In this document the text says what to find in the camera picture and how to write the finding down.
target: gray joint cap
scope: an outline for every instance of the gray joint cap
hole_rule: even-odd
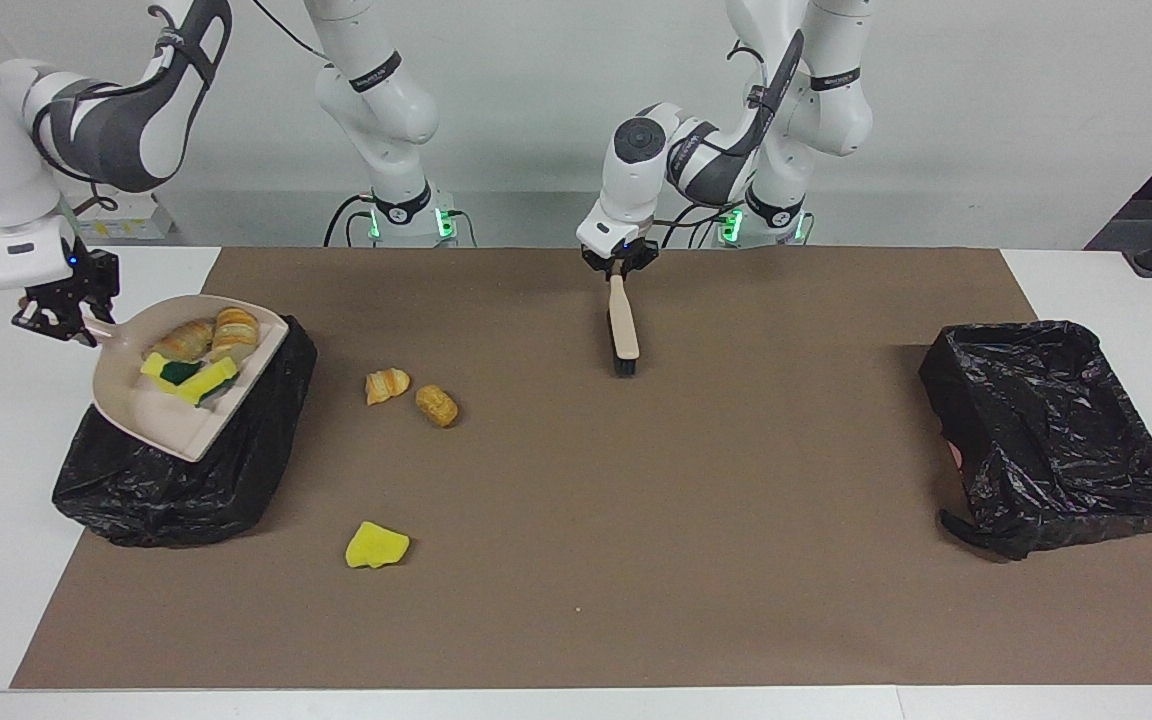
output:
[[[667,139],[653,119],[628,119],[616,129],[616,157],[629,164],[645,162],[660,154]]]

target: trash bag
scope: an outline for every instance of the trash bag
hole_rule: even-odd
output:
[[[192,547],[252,528],[283,478],[317,350],[296,318],[207,454],[187,462],[115,429],[92,406],[51,501],[126,547]]]
[[[1009,560],[1152,532],[1152,438],[1091,331],[945,328],[919,376],[972,509],[948,532]]]

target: food piece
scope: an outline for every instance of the food piece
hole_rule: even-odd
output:
[[[440,429],[450,429],[461,415],[456,401],[438,386],[425,386],[416,391],[416,406]]]
[[[379,406],[412,387],[412,378],[397,367],[367,376],[367,406]]]
[[[189,406],[198,407],[233,387],[234,378],[237,377],[238,364],[234,363],[234,358],[221,357],[219,363],[206,365],[198,374],[181,382],[180,387],[175,388],[175,396]]]
[[[260,342],[260,323],[241,306],[226,306],[215,316],[215,336],[211,341],[212,363],[221,357],[232,357],[240,364],[256,351]]]
[[[175,395],[177,386],[198,374],[202,363],[173,363],[159,353],[151,353],[141,365],[141,373],[154,381],[162,392]]]
[[[212,327],[207,320],[189,320],[150,348],[170,363],[197,363],[211,347]]]
[[[353,540],[344,551],[344,561],[351,568],[362,568],[364,564],[372,569],[384,568],[402,560],[408,547],[411,547],[411,538],[376,523],[364,523],[353,535]]]

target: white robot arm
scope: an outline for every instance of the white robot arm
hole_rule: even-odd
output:
[[[164,0],[166,28],[141,82],[119,86],[31,60],[0,65],[0,288],[26,288],[13,323],[81,338],[86,302],[101,319],[118,259],[88,252],[46,165],[84,182],[143,192],[168,181],[229,40],[227,0]]]
[[[434,97],[417,85],[376,15],[374,0],[305,0],[332,65],[314,91],[362,156],[387,245],[444,240],[448,202],[430,184],[419,146],[438,131]]]
[[[749,202],[756,217],[767,215],[764,229],[773,220],[788,227],[810,174],[810,156],[795,152],[793,142],[847,154],[872,124],[859,86],[867,14],[869,0],[727,0],[737,50],[763,65],[740,124],[721,132],[673,105],[627,120],[608,146],[599,202],[576,232],[586,263],[612,273],[620,262],[624,274],[655,258],[646,232],[666,179],[697,209],[718,215]],[[799,71],[799,60],[819,77]],[[850,60],[856,65],[835,71]]]

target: brown table surface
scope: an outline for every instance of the brown table surface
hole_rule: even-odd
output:
[[[84,536],[17,688],[1152,684],[1152,536],[1002,564],[916,378],[1033,319],[996,251],[667,253],[611,370],[575,251],[227,249],[205,291],[319,347],[266,518],[189,551]],[[366,407],[399,366],[463,406]],[[415,546],[349,570],[363,520]]]

